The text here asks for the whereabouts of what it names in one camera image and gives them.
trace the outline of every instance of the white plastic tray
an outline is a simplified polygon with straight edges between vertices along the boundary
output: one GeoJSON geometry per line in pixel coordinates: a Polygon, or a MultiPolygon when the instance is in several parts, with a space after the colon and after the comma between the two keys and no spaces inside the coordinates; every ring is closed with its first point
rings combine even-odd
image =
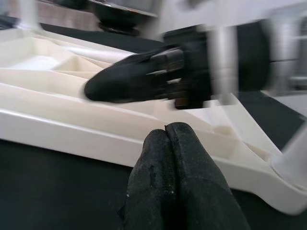
{"type": "Polygon", "coordinates": [[[44,31],[0,37],[0,138],[134,166],[151,130],[186,122],[232,188],[284,213],[307,207],[307,192],[270,167],[282,153],[235,97],[233,105],[212,101],[190,111],[175,111],[169,101],[93,103],[83,96],[87,79],[132,53],[44,31]]]}

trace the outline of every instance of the black bowl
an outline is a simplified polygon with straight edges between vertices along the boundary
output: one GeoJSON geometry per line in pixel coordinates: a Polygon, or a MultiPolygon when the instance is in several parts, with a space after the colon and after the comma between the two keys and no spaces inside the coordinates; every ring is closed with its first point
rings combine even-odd
{"type": "Polygon", "coordinates": [[[129,29],[146,19],[146,15],[137,11],[108,4],[106,1],[89,0],[93,14],[104,26],[129,29]]]}

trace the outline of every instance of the black mat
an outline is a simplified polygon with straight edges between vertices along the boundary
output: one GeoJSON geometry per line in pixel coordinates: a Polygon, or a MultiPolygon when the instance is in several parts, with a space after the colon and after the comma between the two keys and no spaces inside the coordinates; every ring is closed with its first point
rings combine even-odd
{"type": "MultiPolygon", "coordinates": [[[[12,23],[12,18],[0,18],[0,25],[10,27],[12,23]]],[[[133,52],[162,45],[118,34],[50,25],[44,28],[133,52]]],[[[300,114],[260,92],[242,93],[239,98],[280,149],[303,123],[300,114]]],[[[120,229],[117,210],[125,199],[130,171],[128,167],[0,140],[0,229],[120,229]]],[[[291,217],[253,194],[233,193],[253,230],[307,229],[307,211],[291,217]]]]}

